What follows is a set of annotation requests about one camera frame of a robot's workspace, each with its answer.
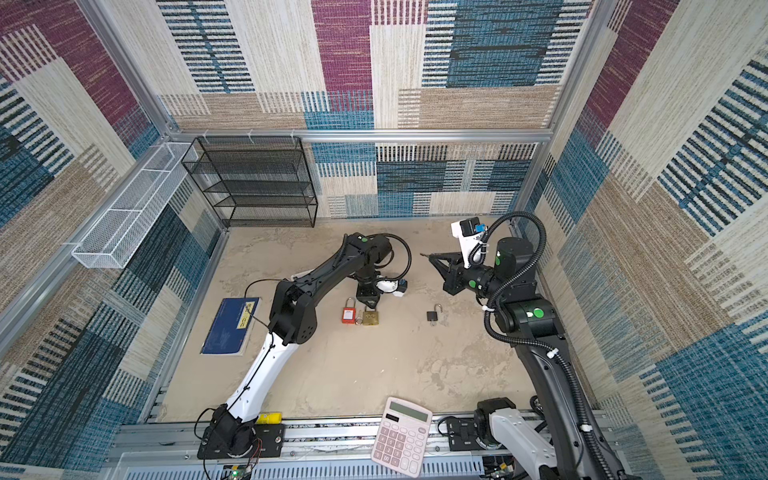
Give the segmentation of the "brass padlock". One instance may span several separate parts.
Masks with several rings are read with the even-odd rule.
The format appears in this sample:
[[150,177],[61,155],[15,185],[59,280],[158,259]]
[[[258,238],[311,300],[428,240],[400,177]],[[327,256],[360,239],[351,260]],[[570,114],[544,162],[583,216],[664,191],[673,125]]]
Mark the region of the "brass padlock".
[[375,308],[366,306],[362,312],[361,324],[363,326],[377,326],[379,323],[379,312]]

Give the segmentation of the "red padlock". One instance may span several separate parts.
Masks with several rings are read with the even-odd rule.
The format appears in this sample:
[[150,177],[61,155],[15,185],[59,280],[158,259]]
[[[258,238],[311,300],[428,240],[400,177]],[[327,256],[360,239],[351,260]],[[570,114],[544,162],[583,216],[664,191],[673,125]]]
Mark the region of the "red padlock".
[[357,323],[356,299],[354,297],[349,297],[346,300],[342,310],[341,322],[350,325]]

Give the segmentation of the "small black padlock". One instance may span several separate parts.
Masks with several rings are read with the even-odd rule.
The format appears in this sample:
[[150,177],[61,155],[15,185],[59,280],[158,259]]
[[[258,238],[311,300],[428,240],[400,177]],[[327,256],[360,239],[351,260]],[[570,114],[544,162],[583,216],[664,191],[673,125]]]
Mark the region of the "small black padlock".
[[431,310],[426,312],[426,320],[431,326],[436,326],[443,314],[443,307],[435,304]]

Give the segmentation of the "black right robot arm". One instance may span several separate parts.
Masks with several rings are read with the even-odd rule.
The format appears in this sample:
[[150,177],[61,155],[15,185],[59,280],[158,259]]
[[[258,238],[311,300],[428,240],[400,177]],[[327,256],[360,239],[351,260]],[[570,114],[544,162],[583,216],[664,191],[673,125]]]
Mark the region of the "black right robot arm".
[[565,330],[554,305],[536,291],[534,269],[543,256],[543,222],[513,211],[490,225],[471,217],[451,225],[460,249],[431,253],[430,264],[450,295],[470,291],[494,340],[522,362],[543,409],[542,435],[504,398],[479,402],[478,444],[499,446],[515,461],[516,477],[529,479],[629,479],[595,418],[573,366]]

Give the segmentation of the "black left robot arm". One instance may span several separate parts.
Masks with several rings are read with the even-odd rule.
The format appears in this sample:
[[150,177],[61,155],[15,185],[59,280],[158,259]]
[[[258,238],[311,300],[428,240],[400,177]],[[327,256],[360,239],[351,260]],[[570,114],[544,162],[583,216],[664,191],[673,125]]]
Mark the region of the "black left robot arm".
[[392,233],[346,235],[321,265],[293,280],[278,282],[261,351],[238,388],[212,410],[200,436],[197,459],[250,459],[257,451],[256,420],[283,367],[316,333],[316,307],[346,279],[357,282],[354,299],[374,311],[383,295],[405,288],[413,261],[408,243]]

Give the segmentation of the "blue book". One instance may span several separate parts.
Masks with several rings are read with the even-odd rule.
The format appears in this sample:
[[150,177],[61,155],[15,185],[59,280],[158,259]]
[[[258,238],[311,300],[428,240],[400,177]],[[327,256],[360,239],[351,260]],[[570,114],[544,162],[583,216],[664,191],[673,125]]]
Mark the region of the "blue book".
[[204,356],[241,356],[250,336],[258,297],[224,298],[202,345]]

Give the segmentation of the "pink calculator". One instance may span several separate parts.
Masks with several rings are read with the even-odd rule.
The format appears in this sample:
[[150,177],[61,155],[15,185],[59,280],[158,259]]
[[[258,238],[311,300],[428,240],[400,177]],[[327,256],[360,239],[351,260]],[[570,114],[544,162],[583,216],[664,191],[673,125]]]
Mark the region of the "pink calculator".
[[389,397],[374,438],[371,460],[410,478],[421,474],[433,413],[413,402]]

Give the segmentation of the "yellow label block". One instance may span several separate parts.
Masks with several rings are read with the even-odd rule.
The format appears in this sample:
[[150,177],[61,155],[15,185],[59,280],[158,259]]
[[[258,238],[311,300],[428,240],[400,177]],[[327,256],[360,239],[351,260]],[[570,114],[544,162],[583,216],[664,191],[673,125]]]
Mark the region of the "yellow label block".
[[262,412],[256,418],[256,423],[260,425],[277,425],[282,422],[280,412]]

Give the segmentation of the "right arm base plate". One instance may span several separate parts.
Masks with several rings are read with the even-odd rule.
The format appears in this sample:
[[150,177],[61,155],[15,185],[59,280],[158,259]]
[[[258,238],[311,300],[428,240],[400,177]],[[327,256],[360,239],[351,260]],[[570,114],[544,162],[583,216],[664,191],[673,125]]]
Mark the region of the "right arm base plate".
[[447,438],[449,450],[474,451],[497,450],[499,444],[485,442],[478,434],[476,424],[471,418],[446,416],[438,423],[438,432]]

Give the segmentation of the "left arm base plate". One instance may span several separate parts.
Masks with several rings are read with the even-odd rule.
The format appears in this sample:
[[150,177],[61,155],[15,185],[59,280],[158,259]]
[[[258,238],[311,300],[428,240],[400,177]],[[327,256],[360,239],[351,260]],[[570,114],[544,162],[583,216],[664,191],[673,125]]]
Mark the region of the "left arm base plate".
[[207,428],[196,457],[199,460],[276,458],[282,452],[284,434],[282,423]]

